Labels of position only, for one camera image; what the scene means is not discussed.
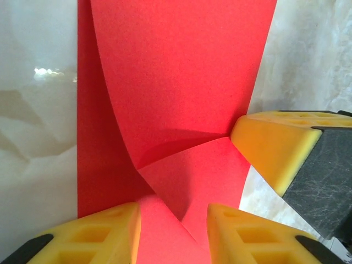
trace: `white backdrop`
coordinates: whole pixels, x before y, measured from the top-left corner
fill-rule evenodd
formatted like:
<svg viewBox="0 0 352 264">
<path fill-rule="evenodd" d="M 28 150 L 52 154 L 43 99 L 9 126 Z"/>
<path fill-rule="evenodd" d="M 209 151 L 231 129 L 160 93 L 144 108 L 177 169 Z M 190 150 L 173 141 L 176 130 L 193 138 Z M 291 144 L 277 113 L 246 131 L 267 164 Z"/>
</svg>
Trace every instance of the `white backdrop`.
<svg viewBox="0 0 352 264">
<path fill-rule="evenodd" d="M 77 4 L 0 1 L 0 260 L 76 217 Z"/>
</svg>

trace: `yellow foam pad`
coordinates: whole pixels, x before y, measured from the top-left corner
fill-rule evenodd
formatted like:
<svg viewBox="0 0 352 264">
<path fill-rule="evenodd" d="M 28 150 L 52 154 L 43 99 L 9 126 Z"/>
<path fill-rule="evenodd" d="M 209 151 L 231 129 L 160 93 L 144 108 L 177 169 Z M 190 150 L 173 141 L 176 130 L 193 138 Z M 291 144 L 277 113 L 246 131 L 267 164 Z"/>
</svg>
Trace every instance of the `yellow foam pad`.
<svg viewBox="0 0 352 264">
<path fill-rule="evenodd" d="M 317 125 L 313 118 L 300 119 L 291 112 L 245 115 L 236 122 L 231 140 L 274 191 L 283 196 L 322 134 L 312 125 Z"/>
<path fill-rule="evenodd" d="M 29 264 L 135 264 L 141 230 L 137 203 L 125 203 L 43 232 L 50 241 Z"/>
<path fill-rule="evenodd" d="M 309 234 L 234 208 L 210 204 L 212 264 L 319 264 L 296 239 Z"/>
</svg>

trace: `scratched black surface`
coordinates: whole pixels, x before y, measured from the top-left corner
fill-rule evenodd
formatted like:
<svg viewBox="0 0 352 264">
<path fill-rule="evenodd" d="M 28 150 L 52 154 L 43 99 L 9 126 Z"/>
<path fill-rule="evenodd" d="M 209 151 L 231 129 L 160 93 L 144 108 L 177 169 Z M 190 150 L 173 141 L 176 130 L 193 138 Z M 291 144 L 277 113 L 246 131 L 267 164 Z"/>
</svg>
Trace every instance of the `scratched black surface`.
<svg viewBox="0 0 352 264">
<path fill-rule="evenodd" d="M 351 236 L 352 128 L 313 128 L 323 134 L 283 199 L 324 238 Z"/>
</svg>

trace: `red paper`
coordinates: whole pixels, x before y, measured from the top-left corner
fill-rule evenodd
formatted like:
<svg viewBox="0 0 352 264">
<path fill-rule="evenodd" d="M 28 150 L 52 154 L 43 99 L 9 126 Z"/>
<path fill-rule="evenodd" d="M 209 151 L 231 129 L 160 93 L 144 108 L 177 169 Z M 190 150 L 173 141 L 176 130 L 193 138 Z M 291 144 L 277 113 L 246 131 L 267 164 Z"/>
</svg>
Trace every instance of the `red paper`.
<svg viewBox="0 0 352 264">
<path fill-rule="evenodd" d="M 224 137 L 171 155 L 140 170 L 194 239 L 208 248 L 206 214 L 214 202 L 237 207 L 249 164 Z"/>
<path fill-rule="evenodd" d="M 202 249 L 168 207 L 156 196 L 140 201 L 142 230 L 137 264 L 210 264 Z"/>
<path fill-rule="evenodd" d="M 246 114 L 275 1 L 91 0 L 133 163 L 229 134 Z"/>
<path fill-rule="evenodd" d="M 79 217 L 138 201 L 138 263 L 210 263 L 206 207 L 239 203 L 249 165 L 225 136 L 275 1 L 91 1 L 79 0 Z"/>
<path fill-rule="evenodd" d="M 106 90 L 89 1 L 79 1 L 78 216 L 153 194 L 135 170 Z"/>
</svg>

